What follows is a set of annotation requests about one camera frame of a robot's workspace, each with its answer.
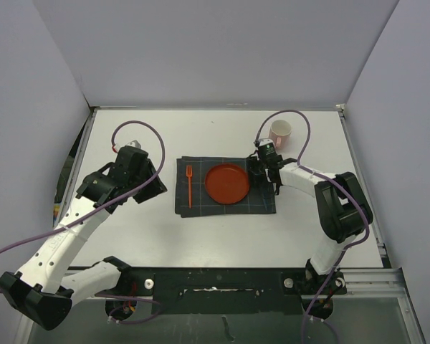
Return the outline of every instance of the pink mug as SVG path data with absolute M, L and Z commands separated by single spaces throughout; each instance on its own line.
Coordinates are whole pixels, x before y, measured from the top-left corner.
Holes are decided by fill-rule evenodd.
M 284 148 L 292 134 L 292 126 L 286 120 L 275 120 L 269 130 L 269 138 L 275 149 Z

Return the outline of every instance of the white table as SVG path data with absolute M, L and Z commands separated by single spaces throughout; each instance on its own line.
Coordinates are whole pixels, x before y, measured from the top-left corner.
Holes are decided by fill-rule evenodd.
M 89 173 L 115 160 L 110 136 L 126 120 L 151 124 L 166 144 L 160 174 L 168 192 L 137 205 L 133 199 L 119 206 L 100 226 L 72 265 L 90 266 L 105 257 L 137 267 L 304 267 L 323 231 L 315 200 L 282 187 L 272 215 L 228 215 L 182 219 L 174 212 L 176 159 L 181 156 L 246 157 L 270 111 L 239 110 L 98 110 L 87 142 L 76 188 Z M 302 162 L 325 172 L 355 172 L 337 112 L 306 112 L 312 136 Z M 292 140 L 281 153 L 297 157 L 306 136 L 302 118 L 278 116 L 293 127 Z M 263 137 L 267 136 L 269 125 Z M 138 140 L 155 166 L 161 149 L 149 129 L 128 125 L 117 143 Z M 373 235 L 349 250 L 341 267 L 382 267 Z

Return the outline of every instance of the placemat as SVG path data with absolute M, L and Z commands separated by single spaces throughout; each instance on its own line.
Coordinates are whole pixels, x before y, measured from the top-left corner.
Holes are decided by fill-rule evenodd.
M 236 204 L 223 205 L 215 202 L 204 185 L 207 172 L 220 163 L 233 163 L 247 170 L 246 158 L 195 157 L 183 156 L 177 159 L 177 184 L 175 212 L 181 217 L 198 217 L 227 214 L 275 214 L 274 186 L 266 183 L 263 186 L 250 186 L 249 193 Z M 188 206 L 188 178 L 186 165 L 192 165 L 191 182 L 193 204 Z

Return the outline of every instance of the orange fork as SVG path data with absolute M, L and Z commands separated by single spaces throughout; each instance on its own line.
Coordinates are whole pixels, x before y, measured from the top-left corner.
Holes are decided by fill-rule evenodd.
M 188 177 L 188 205 L 191 208 L 193 205 L 193 196 L 191 192 L 191 178 L 193 178 L 193 166 L 186 165 L 186 176 Z

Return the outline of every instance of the round plate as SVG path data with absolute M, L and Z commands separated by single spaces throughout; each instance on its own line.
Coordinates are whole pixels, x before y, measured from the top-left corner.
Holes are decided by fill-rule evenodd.
M 210 197 L 221 204 L 241 201 L 250 189 L 247 172 L 233 163 L 212 167 L 206 174 L 205 185 Z

